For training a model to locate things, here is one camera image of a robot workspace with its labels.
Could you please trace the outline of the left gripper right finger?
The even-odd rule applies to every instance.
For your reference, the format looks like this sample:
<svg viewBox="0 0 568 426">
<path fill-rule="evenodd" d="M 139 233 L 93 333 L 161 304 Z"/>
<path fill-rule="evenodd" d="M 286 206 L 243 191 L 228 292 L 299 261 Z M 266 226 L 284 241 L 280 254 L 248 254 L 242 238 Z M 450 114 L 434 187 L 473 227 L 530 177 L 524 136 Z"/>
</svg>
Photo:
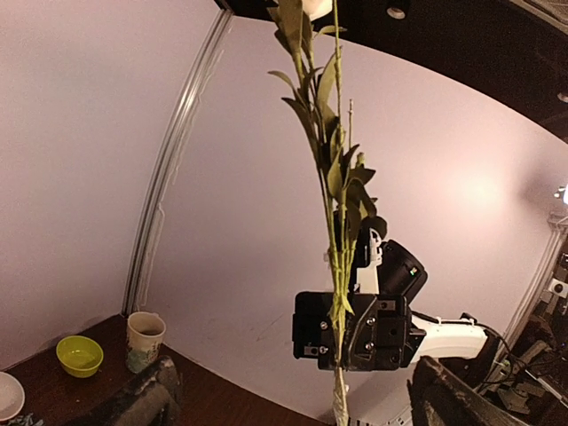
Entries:
<svg viewBox="0 0 568 426">
<path fill-rule="evenodd" d="M 517 425 L 431 357 L 422 357 L 407 383 L 413 425 Z"/>
</svg>

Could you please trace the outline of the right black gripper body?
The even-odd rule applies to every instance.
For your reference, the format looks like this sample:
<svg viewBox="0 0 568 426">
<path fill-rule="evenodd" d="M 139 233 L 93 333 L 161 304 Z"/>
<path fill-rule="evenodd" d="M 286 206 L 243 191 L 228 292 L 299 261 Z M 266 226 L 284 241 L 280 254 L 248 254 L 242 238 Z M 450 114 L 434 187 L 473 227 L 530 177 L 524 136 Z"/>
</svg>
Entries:
<svg viewBox="0 0 568 426">
<path fill-rule="evenodd" d="M 423 265 L 394 240 L 384 241 L 377 290 L 348 296 L 352 313 L 345 314 L 343 369 L 387 371 L 407 367 L 426 336 L 412 323 L 410 303 L 428 279 Z M 292 320 L 293 354 L 315 359 L 320 370 L 335 368 L 335 337 L 329 312 L 331 292 L 304 291 L 296 295 Z"/>
</svg>

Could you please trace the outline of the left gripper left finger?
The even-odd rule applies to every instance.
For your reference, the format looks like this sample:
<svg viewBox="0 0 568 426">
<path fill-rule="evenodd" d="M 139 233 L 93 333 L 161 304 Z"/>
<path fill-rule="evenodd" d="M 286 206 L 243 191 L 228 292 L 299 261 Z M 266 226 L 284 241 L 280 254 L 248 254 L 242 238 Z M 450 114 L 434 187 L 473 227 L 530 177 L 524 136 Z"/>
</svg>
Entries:
<svg viewBox="0 0 568 426">
<path fill-rule="evenodd" d="M 174 360 L 160 356 L 111 398 L 75 418 L 75 425 L 175 425 L 181 379 Z"/>
</svg>

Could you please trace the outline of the yellow flower bunch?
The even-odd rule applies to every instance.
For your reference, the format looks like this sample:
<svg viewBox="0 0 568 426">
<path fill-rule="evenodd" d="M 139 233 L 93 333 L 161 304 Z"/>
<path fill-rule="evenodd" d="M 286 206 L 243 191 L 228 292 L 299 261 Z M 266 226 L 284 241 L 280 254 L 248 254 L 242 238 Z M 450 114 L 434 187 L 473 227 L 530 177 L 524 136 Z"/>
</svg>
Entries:
<svg viewBox="0 0 568 426">
<path fill-rule="evenodd" d="M 292 91 L 285 103 L 292 108 L 304 128 L 319 178 L 327 223 L 327 257 L 333 280 L 333 298 L 328 312 L 335 343 L 334 400 L 335 422 L 349 420 L 347 388 L 344 380 L 343 339 L 346 320 L 354 313 L 349 301 L 352 263 L 359 231 L 365 220 L 385 230 L 378 217 L 375 198 L 367 192 L 374 171 L 352 142 L 352 127 L 342 123 L 342 109 L 330 101 L 342 99 L 342 47 L 337 44 L 323 67 L 315 64 L 314 30 L 307 8 L 301 1 L 278 1 L 268 10 L 277 29 L 280 45 L 293 61 L 297 78 L 275 72 Z"/>
</svg>

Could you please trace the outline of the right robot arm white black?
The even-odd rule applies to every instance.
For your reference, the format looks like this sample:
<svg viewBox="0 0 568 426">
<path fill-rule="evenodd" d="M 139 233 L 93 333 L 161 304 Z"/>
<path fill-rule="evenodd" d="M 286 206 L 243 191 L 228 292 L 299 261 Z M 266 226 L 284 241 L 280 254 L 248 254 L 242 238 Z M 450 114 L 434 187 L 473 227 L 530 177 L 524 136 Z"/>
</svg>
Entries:
<svg viewBox="0 0 568 426">
<path fill-rule="evenodd" d="M 345 315 L 342 367 L 394 371 L 424 356 L 458 359 L 474 387 L 488 374 L 499 339 L 468 314 L 441 319 L 411 309 L 428 279 L 423 265 L 394 240 L 371 238 L 357 248 L 351 269 L 351 310 Z"/>
</svg>

